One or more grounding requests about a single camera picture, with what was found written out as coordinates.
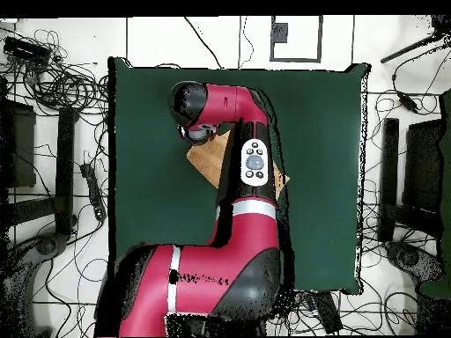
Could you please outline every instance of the white control panel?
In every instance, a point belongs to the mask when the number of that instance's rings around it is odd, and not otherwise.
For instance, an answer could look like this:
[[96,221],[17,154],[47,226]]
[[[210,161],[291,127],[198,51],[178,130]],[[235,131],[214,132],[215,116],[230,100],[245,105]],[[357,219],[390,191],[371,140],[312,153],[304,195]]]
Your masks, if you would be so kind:
[[247,140],[241,149],[241,180],[252,187],[268,182],[268,150],[262,140]]

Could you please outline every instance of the green table surface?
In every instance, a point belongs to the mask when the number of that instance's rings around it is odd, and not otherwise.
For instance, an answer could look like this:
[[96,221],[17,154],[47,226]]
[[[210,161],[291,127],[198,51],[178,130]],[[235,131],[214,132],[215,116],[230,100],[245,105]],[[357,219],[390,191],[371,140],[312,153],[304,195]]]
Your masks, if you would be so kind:
[[290,177],[296,289],[355,290],[361,81],[367,68],[154,69],[131,68],[116,58],[117,256],[140,241],[202,245],[210,239],[217,190],[188,162],[189,145],[177,136],[168,95],[186,80],[241,85],[264,90],[277,114]]

